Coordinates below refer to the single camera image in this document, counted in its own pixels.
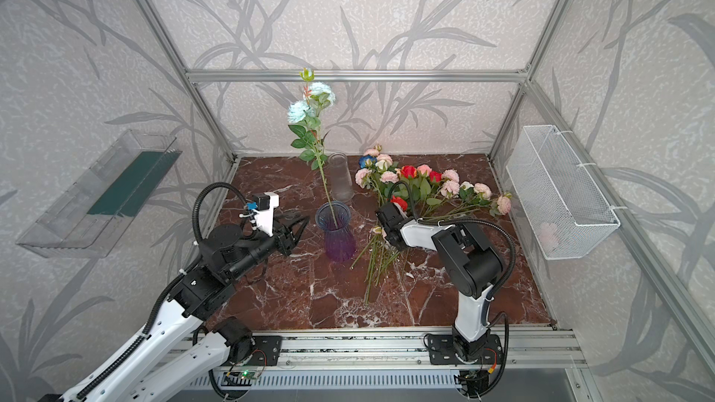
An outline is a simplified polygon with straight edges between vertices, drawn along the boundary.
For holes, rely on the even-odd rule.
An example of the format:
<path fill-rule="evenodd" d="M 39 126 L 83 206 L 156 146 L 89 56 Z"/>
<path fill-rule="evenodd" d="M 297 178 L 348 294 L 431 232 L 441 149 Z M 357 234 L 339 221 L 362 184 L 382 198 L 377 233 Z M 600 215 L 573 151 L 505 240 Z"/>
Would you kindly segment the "purple glass vase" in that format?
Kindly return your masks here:
<path fill-rule="evenodd" d="M 333 262 L 347 262 L 356 253 L 351 228 L 351 210 L 343 202 L 325 203 L 316 214 L 316 224 L 324 234 L 326 256 Z"/>

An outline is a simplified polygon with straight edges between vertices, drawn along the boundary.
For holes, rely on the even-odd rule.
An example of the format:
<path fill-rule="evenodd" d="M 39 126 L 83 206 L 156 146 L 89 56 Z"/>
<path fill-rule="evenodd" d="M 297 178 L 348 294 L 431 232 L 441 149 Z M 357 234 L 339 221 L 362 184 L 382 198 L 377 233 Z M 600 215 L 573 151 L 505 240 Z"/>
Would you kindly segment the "light blue flower stem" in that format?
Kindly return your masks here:
<path fill-rule="evenodd" d="M 336 96 L 333 89 L 323 82 L 316 80 L 315 72 L 305 68 L 299 72 L 304 82 L 302 98 L 292 103 L 288 109 L 288 128 L 295 136 L 290 146 L 301 150 L 299 158 L 303 159 L 312 170 L 318 170 L 327 198 L 328 210 L 331 214 L 333 227 L 338 225 L 333 208 L 325 167 L 328 160 L 325 148 L 327 132 L 322 129 L 321 114 L 335 105 Z"/>

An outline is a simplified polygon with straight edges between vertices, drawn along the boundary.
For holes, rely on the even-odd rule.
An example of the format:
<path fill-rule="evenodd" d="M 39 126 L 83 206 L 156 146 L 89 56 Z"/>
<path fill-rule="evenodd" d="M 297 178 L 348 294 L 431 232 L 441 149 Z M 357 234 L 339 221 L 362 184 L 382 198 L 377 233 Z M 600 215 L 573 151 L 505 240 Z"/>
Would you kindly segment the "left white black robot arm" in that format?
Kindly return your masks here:
<path fill-rule="evenodd" d="M 225 189 L 242 203 L 240 224 L 224 224 L 203 234 L 199 221 L 205 198 Z M 236 318 L 219 323 L 165 366 L 160 361 L 173 347 L 232 298 L 236 283 L 274 253 L 290 256 L 309 219 L 277 215 L 275 193 L 245 199 L 238 188 L 214 182 L 197 196 L 191 214 L 198 255 L 160 292 L 144 326 L 99 368 L 61 395 L 45 401 L 167 401 L 201 374 L 230 359 L 251 357 L 251 330 Z"/>

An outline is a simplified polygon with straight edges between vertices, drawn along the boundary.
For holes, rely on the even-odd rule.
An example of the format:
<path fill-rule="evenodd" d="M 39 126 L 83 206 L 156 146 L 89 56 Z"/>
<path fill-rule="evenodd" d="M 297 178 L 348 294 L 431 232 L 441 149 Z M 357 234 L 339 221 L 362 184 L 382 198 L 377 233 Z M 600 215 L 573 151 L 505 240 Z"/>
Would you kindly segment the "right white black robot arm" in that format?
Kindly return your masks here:
<path fill-rule="evenodd" d="M 515 268 L 517 249 L 512 236 L 490 221 L 416 219 L 395 203 L 378 208 L 376 216 L 387 242 L 398 251 L 413 248 L 439 254 L 460 292 L 452 326 L 456 356 L 464 363 L 474 363 L 490 333 L 491 303 Z"/>

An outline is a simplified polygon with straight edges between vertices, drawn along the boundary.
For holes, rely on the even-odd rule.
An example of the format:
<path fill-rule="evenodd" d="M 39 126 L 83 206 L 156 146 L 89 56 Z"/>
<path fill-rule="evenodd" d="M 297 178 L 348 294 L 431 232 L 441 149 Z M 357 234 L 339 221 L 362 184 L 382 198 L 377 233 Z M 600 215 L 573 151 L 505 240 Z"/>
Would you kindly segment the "clear frosted glass vase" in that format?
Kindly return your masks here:
<path fill-rule="evenodd" d="M 332 154 L 328 159 L 328 171 L 331 197 L 340 202 L 349 202 L 354 191 L 347 156 L 342 153 Z"/>

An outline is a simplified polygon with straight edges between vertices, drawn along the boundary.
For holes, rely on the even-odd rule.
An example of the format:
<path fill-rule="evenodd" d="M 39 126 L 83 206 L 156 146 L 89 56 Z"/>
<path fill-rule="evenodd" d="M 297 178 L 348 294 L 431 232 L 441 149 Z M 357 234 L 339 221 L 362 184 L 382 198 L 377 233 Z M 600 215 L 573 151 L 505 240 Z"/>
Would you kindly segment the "red rose stem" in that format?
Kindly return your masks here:
<path fill-rule="evenodd" d="M 390 197 L 390 202 L 395 204 L 401 211 L 405 213 L 408 212 L 409 204 L 402 197 L 396 197 L 395 195 L 393 195 L 392 197 Z"/>

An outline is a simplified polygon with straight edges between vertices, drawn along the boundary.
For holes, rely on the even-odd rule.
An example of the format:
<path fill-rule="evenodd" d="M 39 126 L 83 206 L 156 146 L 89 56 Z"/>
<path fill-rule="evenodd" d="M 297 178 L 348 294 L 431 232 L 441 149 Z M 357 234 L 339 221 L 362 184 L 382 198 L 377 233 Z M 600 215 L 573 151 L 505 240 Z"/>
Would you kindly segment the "mixed artificial flower pile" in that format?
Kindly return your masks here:
<path fill-rule="evenodd" d="M 460 204 L 459 175 L 454 169 L 440 171 L 429 165 L 402 164 L 376 145 L 363 154 L 355 174 L 356 184 L 374 193 L 377 204 L 389 205 L 411 216 L 417 212 L 429 216 L 446 204 Z M 360 253 L 368 255 L 367 290 L 364 301 L 378 287 L 383 275 L 400 253 L 387 242 L 387 230 L 377 224 L 371 230 L 368 246 Z"/>

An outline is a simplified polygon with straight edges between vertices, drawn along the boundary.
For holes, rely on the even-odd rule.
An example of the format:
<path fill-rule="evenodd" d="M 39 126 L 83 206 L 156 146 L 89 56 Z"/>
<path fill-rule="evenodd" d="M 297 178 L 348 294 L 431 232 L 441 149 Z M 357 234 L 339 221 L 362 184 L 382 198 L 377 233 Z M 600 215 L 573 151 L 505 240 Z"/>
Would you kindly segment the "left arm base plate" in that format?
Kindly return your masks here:
<path fill-rule="evenodd" d="M 275 367 L 279 362 L 283 338 L 279 335 L 252 336 L 231 346 L 228 359 L 222 366 Z"/>

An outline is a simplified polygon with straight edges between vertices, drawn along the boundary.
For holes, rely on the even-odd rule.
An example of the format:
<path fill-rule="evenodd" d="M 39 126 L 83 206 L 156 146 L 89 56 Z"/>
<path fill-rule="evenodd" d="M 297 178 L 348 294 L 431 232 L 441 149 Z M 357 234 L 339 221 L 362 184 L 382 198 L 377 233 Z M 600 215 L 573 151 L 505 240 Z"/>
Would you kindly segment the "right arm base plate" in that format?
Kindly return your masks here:
<path fill-rule="evenodd" d="M 474 342 L 468 342 L 457 333 L 423 337 L 431 365 L 480 365 L 495 368 L 504 360 L 504 347 L 500 337 L 491 331 Z"/>

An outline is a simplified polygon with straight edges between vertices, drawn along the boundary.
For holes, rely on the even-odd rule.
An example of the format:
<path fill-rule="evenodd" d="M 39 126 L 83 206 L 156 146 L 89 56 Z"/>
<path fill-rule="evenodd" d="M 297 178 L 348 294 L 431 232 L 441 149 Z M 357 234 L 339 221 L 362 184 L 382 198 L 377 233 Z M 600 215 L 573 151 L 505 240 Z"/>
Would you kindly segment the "aluminium front rail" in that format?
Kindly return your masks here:
<path fill-rule="evenodd" d="M 259 331 L 260 344 L 266 336 L 279 336 L 281 344 L 257 353 L 233 370 L 422 370 L 439 359 L 441 369 L 487 370 L 493 354 L 505 351 L 511 369 L 582 369 L 588 366 L 573 331 L 553 331 L 546 326 L 517 325 L 510 329 L 506 348 L 489 346 L 480 362 L 465 364 L 453 355 L 439 353 L 432 344 L 439 335 L 449 337 L 447 327 L 384 329 L 296 329 Z"/>

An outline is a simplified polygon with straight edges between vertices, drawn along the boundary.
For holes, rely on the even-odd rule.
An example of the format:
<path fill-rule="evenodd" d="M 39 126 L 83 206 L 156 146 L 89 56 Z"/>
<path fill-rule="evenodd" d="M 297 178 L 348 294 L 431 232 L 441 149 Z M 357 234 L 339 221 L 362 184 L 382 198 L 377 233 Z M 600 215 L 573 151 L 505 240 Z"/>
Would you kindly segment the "clear plastic wall bin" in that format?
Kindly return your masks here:
<path fill-rule="evenodd" d="M 126 130 L 17 245 L 46 259 L 108 256 L 182 154 L 176 141 Z"/>

